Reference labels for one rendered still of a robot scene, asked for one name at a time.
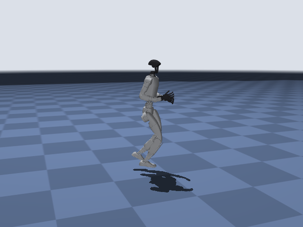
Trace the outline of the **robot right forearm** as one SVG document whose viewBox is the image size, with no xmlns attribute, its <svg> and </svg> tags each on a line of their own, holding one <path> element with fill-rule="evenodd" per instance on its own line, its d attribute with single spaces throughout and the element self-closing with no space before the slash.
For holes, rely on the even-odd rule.
<svg viewBox="0 0 303 227">
<path fill-rule="evenodd" d="M 161 101 L 161 97 L 152 97 L 152 96 L 146 96 L 146 95 L 144 95 L 144 94 L 142 94 L 141 96 L 140 96 L 140 98 L 142 99 L 142 100 L 144 100 L 144 101 L 147 101 L 147 102 L 158 102 L 158 101 Z"/>
</svg>

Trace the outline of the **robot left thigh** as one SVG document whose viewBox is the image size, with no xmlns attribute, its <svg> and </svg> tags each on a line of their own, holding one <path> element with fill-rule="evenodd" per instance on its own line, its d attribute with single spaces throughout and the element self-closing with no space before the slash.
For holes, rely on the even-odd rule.
<svg viewBox="0 0 303 227">
<path fill-rule="evenodd" d="M 154 116 L 155 119 L 157 120 L 157 122 L 158 122 L 158 124 L 159 124 L 159 126 L 160 126 L 160 129 L 161 129 L 161 120 L 160 120 L 160 116 L 159 116 L 159 114 L 158 114 L 158 112 L 157 112 L 156 109 L 154 109 L 153 116 Z M 155 137 L 156 137 L 156 135 L 154 134 L 154 135 L 152 136 L 152 138 L 151 138 L 152 141 L 154 140 Z"/>
</svg>

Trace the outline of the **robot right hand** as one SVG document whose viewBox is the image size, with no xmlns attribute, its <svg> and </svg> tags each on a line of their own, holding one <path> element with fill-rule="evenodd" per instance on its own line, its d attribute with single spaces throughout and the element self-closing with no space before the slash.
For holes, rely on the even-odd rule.
<svg viewBox="0 0 303 227">
<path fill-rule="evenodd" d="M 168 92 L 169 92 L 169 91 L 168 91 Z M 172 100 L 172 99 L 174 99 L 174 98 L 173 98 L 174 96 L 172 96 L 172 95 L 174 95 L 174 94 L 172 94 L 173 92 L 167 94 L 168 92 L 166 92 L 163 96 L 157 96 L 157 97 L 161 97 L 161 100 L 162 100 L 162 101 L 163 101 L 163 100 Z M 170 95 L 170 94 L 171 94 L 171 95 Z"/>
</svg>

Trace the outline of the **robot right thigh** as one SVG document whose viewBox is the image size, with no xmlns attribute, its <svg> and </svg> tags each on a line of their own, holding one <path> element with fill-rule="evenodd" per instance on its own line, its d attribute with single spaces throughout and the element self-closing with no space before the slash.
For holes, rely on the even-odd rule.
<svg viewBox="0 0 303 227">
<path fill-rule="evenodd" d="M 143 115 L 141 116 L 142 120 L 144 122 L 148 122 L 149 121 L 149 127 L 151 128 L 151 130 L 153 131 L 153 133 L 156 135 L 156 137 L 154 138 L 154 140 L 156 138 L 160 139 L 161 140 L 161 143 L 162 143 L 162 133 L 161 133 L 161 129 L 160 129 L 160 126 L 157 122 L 157 120 L 155 119 L 155 117 L 150 113 L 150 112 L 147 112 L 145 111 L 143 113 Z M 153 140 L 153 141 L 154 141 Z M 160 143 L 160 144 L 161 144 Z"/>
</svg>

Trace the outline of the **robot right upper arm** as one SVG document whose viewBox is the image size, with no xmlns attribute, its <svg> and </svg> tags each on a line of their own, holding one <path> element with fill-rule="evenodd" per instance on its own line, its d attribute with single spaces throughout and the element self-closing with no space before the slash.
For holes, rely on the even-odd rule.
<svg viewBox="0 0 303 227">
<path fill-rule="evenodd" d="M 141 89 L 141 91 L 140 91 L 140 94 L 139 94 L 139 98 L 140 98 L 140 96 L 141 96 L 142 94 L 144 94 L 144 93 L 148 90 L 149 86 L 152 84 L 152 80 L 153 80 L 153 79 L 150 78 L 150 77 L 145 78 L 143 87 L 142 87 L 142 89 Z M 140 98 L 140 99 L 141 99 L 141 98 Z"/>
</svg>

